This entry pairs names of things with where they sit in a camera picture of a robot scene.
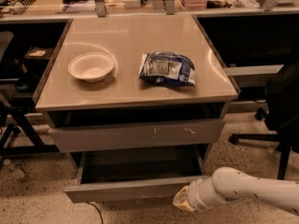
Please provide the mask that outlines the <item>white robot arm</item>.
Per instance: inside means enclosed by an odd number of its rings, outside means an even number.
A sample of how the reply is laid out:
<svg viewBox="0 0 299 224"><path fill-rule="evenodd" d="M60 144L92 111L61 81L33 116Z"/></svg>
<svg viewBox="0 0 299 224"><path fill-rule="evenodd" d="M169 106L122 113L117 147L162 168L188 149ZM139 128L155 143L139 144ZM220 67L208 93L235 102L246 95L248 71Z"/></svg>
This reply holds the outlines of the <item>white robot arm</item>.
<svg viewBox="0 0 299 224"><path fill-rule="evenodd" d="M260 178L229 167L217 169L212 176L200 176L183 187L173 205L184 211L206 211L218 204L245 199L258 200L299 215L299 183Z"/></svg>

